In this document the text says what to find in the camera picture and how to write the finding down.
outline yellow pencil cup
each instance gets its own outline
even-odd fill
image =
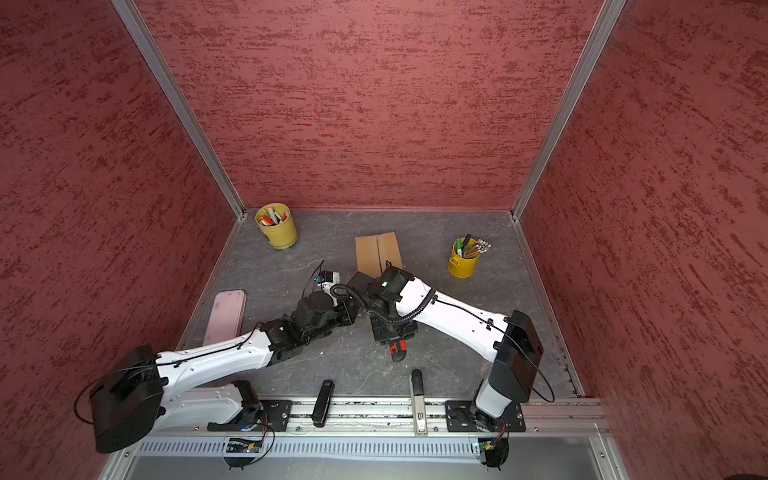
[[[259,223],[261,217],[270,217],[269,208],[275,211],[280,218],[288,213],[286,218],[281,224],[265,227]],[[270,241],[272,247],[282,250],[292,246],[299,239],[299,234],[296,232],[296,225],[293,223],[293,214],[290,213],[290,208],[285,204],[267,204],[264,205],[256,212],[256,225],[259,226],[261,232],[266,235],[266,238]]]
[[[475,243],[477,243],[475,242],[475,239],[469,239],[468,247],[471,247]],[[451,258],[448,260],[448,271],[456,278],[469,278],[475,272],[475,265],[478,264],[478,258],[480,258],[480,256],[475,258],[461,258],[458,253],[456,253],[456,242],[453,242],[453,245],[451,245]]]

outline black cable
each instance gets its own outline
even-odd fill
[[[312,270],[312,275],[310,275],[310,279],[306,281],[306,285],[304,285],[304,289],[301,290],[301,298],[304,298],[304,293],[306,292],[306,288],[310,285],[310,282],[313,278],[315,278],[315,272],[319,272],[321,268],[323,268],[323,262],[325,262],[325,259],[322,259],[320,261],[320,265],[315,267],[314,270]]]
[[[455,304],[453,304],[453,303],[443,302],[442,300],[440,300],[440,299],[439,299],[439,298],[437,298],[437,297],[435,297],[435,301],[436,301],[436,302],[440,302],[440,303],[442,303],[443,305],[450,305],[450,306],[454,306],[455,308],[458,308],[459,310],[464,310],[465,312],[467,312],[468,314],[472,315],[472,316],[473,316],[473,317],[475,317],[476,319],[480,320],[480,321],[481,321],[481,322],[483,322],[484,324],[486,324],[486,325],[488,325],[488,326],[490,326],[490,327],[492,327],[492,328],[495,328],[495,329],[497,329],[499,332],[503,333],[505,337],[507,337],[508,339],[510,339],[510,340],[512,341],[512,343],[514,343],[514,344],[515,344],[515,346],[518,348],[518,351],[520,352],[520,354],[521,354],[521,355],[523,355],[523,358],[525,358],[526,360],[528,360],[528,363],[530,363],[531,365],[533,365],[533,368],[535,368],[535,369],[536,369],[536,372],[537,372],[539,375],[541,375],[541,378],[544,380],[544,382],[547,384],[547,387],[549,388],[549,392],[552,394],[552,400],[545,398],[545,397],[544,397],[544,396],[543,396],[541,393],[539,393],[539,392],[538,392],[538,390],[537,390],[537,389],[535,389],[535,388],[533,388],[533,387],[531,387],[531,390],[533,390],[534,392],[536,392],[536,395],[540,396],[540,397],[541,397],[541,399],[542,399],[542,400],[544,400],[545,402],[554,403],[554,401],[556,400],[556,398],[554,397],[554,390],[552,389],[552,385],[549,383],[549,380],[547,380],[547,376],[546,376],[544,373],[542,373],[542,372],[541,372],[541,370],[539,370],[539,369],[538,369],[538,366],[537,366],[535,363],[533,363],[533,360],[529,359],[529,358],[528,358],[528,356],[527,356],[527,355],[525,355],[525,352],[523,351],[522,347],[520,347],[520,344],[519,344],[519,343],[515,342],[515,339],[513,339],[513,338],[512,338],[511,336],[509,336],[509,335],[508,335],[508,334],[507,334],[507,333],[506,333],[504,330],[502,330],[502,329],[498,328],[498,327],[497,327],[496,325],[494,325],[493,323],[489,322],[488,320],[483,320],[482,318],[480,318],[479,316],[477,316],[477,315],[475,315],[474,313],[470,312],[469,310],[467,310],[467,309],[466,309],[466,308],[464,308],[463,306],[460,306],[460,305],[455,305]]]
[[[125,372],[125,371],[128,371],[128,370],[134,370],[134,369],[152,370],[152,368],[153,368],[153,367],[158,367],[158,366],[170,366],[170,365],[173,365],[173,366],[179,366],[179,365],[181,365],[181,364],[182,364],[182,363],[184,363],[184,362],[189,362],[190,360],[199,359],[201,356],[213,355],[214,353],[226,352],[227,350],[232,350],[232,349],[238,349],[238,350],[239,350],[239,349],[241,349],[241,348],[243,347],[243,345],[245,345],[245,343],[246,343],[248,340],[250,340],[250,337],[252,337],[252,336],[253,336],[253,333],[254,333],[254,332],[256,332],[256,330],[257,330],[257,327],[258,327],[259,325],[260,325],[259,323],[257,323],[257,324],[256,324],[256,326],[253,328],[253,330],[251,330],[251,331],[250,331],[250,334],[248,335],[248,337],[246,337],[246,338],[245,338],[245,340],[243,340],[242,342],[239,342],[239,343],[235,343],[234,345],[228,346],[228,347],[227,347],[227,348],[225,348],[225,349],[219,349],[219,350],[214,350],[213,352],[205,352],[205,353],[201,353],[200,355],[195,355],[195,356],[192,356],[192,357],[190,357],[190,358],[188,358],[188,359],[181,359],[181,360],[177,360],[177,361],[175,361],[175,362],[166,362],[166,363],[154,363],[154,364],[149,364],[149,365],[136,365],[136,366],[129,366],[129,367],[127,367],[127,368],[124,368],[124,369],[117,369],[117,370],[113,370],[113,371],[111,371],[111,372],[109,372],[109,373],[105,373],[104,375],[102,375],[102,376],[98,377],[98,378],[97,378],[96,380],[94,380],[93,382],[90,382],[90,383],[88,383],[88,384],[87,384],[87,385],[86,385],[86,386],[85,386],[85,387],[84,387],[84,388],[83,388],[83,389],[80,391],[80,393],[78,393],[78,396],[76,396],[76,397],[74,398],[74,403],[73,403],[73,405],[72,405],[72,410],[74,411],[74,416],[76,416],[76,417],[78,418],[78,420],[80,420],[80,421],[81,421],[81,422],[83,422],[83,423],[87,423],[87,424],[89,424],[89,425],[93,425],[93,422],[92,422],[91,420],[87,420],[87,419],[83,418],[83,416],[82,416],[82,415],[80,415],[80,412],[78,412],[78,403],[80,402],[80,398],[81,398],[81,397],[82,397],[82,396],[85,394],[85,392],[88,390],[88,388],[90,388],[90,387],[91,387],[92,385],[94,385],[96,382],[99,382],[99,381],[101,381],[101,380],[103,380],[103,379],[107,378],[109,375],[112,375],[113,373],[118,373],[118,372]]]
[[[368,303],[366,302],[365,298],[363,298],[363,294],[357,290],[354,286],[350,285],[344,285],[343,283],[337,283],[334,286],[331,286],[330,289],[331,296],[334,296],[335,298],[339,300],[347,300],[350,297],[357,301],[357,303],[360,304],[362,307],[362,310],[365,313],[368,313],[370,316],[374,316],[377,319],[381,320],[384,323],[388,323],[392,326],[398,326],[402,325],[404,323],[408,323],[411,320],[413,320],[415,317],[417,317],[421,312],[424,311],[424,309],[429,305],[429,302],[432,301],[432,298],[435,296],[435,289],[429,289],[426,296],[422,300],[422,302],[413,309],[410,313],[405,314],[404,316],[397,316],[396,318],[391,318],[384,313],[379,312],[376,309],[371,308]]]
[[[127,370],[134,370],[134,369],[145,369],[145,370],[152,370],[152,366],[149,366],[149,365],[136,365],[136,366],[129,366],[129,367],[127,367],[127,368],[124,368],[124,369],[117,369],[117,370],[113,370],[112,372],[106,373],[106,374],[104,374],[104,375],[102,375],[102,376],[98,377],[98,378],[97,378],[96,380],[94,380],[93,382],[90,382],[90,383],[88,383],[88,384],[85,386],[85,388],[83,388],[83,389],[80,391],[80,393],[78,393],[78,396],[76,396],[76,397],[74,398],[74,404],[72,404],[72,410],[74,411],[74,416],[78,417],[78,420],[80,420],[80,421],[81,421],[81,422],[83,422],[83,423],[87,423],[87,424],[89,424],[89,425],[93,425],[94,423],[93,423],[91,420],[87,420],[87,419],[84,419],[84,418],[82,417],[82,415],[80,415],[80,412],[78,412],[78,403],[80,402],[80,398],[81,398],[81,397],[83,396],[83,394],[85,394],[85,392],[86,392],[86,391],[87,391],[89,388],[91,388],[91,387],[92,387],[92,386],[93,386],[93,385],[94,385],[96,382],[98,382],[98,381],[100,381],[100,380],[103,380],[103,379],[104,379],[104,378],[106,378],[107,376],[109,376],[109,375],[111,375],[111,374],[113,374],[113,373],[118,373],[118,372],[125,372],[125,371],[127,371]]]
[[[256,460],[253,460],[252,462],[248,462],[247,464],[243,465],[243,467],[247,467],[248,465],[253,465],[254,463],[256,463],[259,460],[261,460],[262,458],[266,457],[266,454],[268,454],[269,452],[272,452],[272,447],[275,446],[275,431],[268,424],[265,425],[265,426],[272,432],[272,443],[270,443],[270,447],[259,458],[257,458]]]

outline gray table surface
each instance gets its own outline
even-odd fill
[[[324,270],[340,272],[342,282],[349,280],[357,271],[355,237],[395,232],[404,268],[439,292],[484,310],[527,313],[545,349],[541,371],[558,398],[575,396],[564,379],[507,214],[295,210],[293,216],[299,241],[287,250],[275,250],[249,215],[217,281],[214,295],[245,290],[244,332],[257,322],[292,312],[321,260]],[[475,274],[460,280],[448,271],[448,258],[451,242],[467,233],[489,241],[492,248],[480,258]],[[203,342],[212,298],[206,304],[204,321],[190,325],[188,347]],[[426,395],[471,397],[491,368],[468,346],[424,325],[407,347],[405,360],[393,362],[387,347],[374,342],[367,318],[359,316],[353,326],[334,330],[297,357],[237,378],[250,380],[259,395],[316,395],[324,379],[333,379],[337,395],[403,396],[409,394],[411,370],[419,368]],[[535,386],[549,396],[540,376]]]

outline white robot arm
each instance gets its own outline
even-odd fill
[[[378,279],[357,273],[348,285],[324,290],[302,298],[291,315],[226,342],[157,355],[147,345],[132,350],[90,392],[97,451],[114,452],[150,431],[179,425],[241,421],[247,429],[259,408],[247,382],[198,386],[289,359],[313,339],[354,323],[361,309],[371,316],[381,343],[404,341],[420,322],[493,362],[473,405],[483,429],[496,431],[496,420],[510,402],[528,400],[543,350],[525,314],[475,308],[393,266]]]

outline red textured wall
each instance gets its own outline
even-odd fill
[[[628,2],[523,216],[634,480],[768,475],[767,25]]]
[[[175,346],[233,214],[109,2],[5,2],[0,31],[0,478],[90,480],[74,396]]]
[[[601,0],[137,0],[249,207],[509,208]]]

